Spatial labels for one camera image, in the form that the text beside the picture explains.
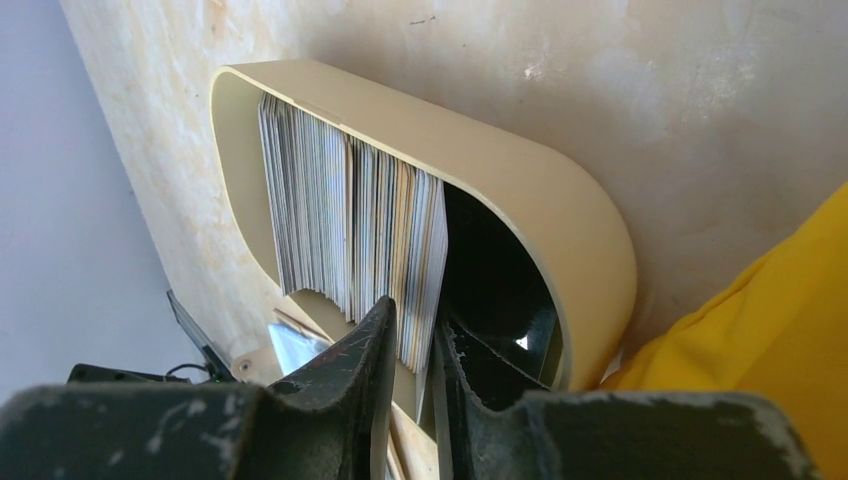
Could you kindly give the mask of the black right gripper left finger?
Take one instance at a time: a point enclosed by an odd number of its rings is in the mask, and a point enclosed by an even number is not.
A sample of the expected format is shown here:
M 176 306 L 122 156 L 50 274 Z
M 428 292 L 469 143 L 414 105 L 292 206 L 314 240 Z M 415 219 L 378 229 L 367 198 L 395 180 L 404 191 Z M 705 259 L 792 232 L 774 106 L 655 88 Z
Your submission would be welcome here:
M 1 409 L 5 479 L 381 479 L 396 305 L 282 380 L 72 382 Z

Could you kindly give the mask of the beige card holder wallet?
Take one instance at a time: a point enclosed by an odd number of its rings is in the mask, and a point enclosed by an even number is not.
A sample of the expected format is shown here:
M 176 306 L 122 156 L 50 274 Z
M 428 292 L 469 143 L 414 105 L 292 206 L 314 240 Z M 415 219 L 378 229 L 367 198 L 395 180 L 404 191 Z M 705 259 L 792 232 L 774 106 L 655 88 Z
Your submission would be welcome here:
M 231 362 L 230 372 L 240 382 L 262 386 L 283 379 L 323 353 L 333 341 L 279 309 L 267 326 L 270 344 L 245 353 Z

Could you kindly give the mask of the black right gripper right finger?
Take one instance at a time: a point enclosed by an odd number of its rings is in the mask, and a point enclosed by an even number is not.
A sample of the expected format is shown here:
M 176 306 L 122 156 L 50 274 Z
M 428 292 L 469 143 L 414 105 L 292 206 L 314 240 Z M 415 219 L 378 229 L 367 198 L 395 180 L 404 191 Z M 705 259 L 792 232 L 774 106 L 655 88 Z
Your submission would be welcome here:
M 434 335 L 444 479 L 817 479 L 792 423 L 744 393 L 545 390 L 458 324 Z

